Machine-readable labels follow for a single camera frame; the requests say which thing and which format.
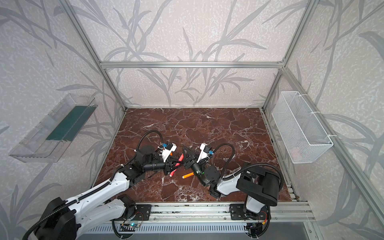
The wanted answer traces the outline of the pink highlighter pair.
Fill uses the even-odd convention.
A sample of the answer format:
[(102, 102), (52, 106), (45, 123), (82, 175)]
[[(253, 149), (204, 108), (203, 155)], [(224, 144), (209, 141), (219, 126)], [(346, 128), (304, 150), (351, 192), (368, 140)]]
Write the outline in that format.
[(178, 159), (178, 162), (175, 164), (175, 167), (179, 166), (180, 165), (180, 162), (182, 162), (184, 159), (184, 154), (181, 154), (181, 156), (179, 157)]

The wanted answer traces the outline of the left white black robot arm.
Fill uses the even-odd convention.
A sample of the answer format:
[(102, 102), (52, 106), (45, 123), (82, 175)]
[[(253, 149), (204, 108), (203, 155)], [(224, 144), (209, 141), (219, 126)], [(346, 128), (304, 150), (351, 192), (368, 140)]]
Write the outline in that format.
[(88, 230), (122, 217), (134, 202), (127, 196), (118, 197), (110, 203), (107, 201), (143, 180), (147, 172), (172, 172), (177, 162), (177, 158), (172, 157), (176, 148), (173, 143), (163, 144), (156, 149), (145, 146), (104, 182), (66, 200), (52, 200), (40, 220), (23, 238), (26, 240), (30, 234), (34, 234), (39, 240), (76, 240)]

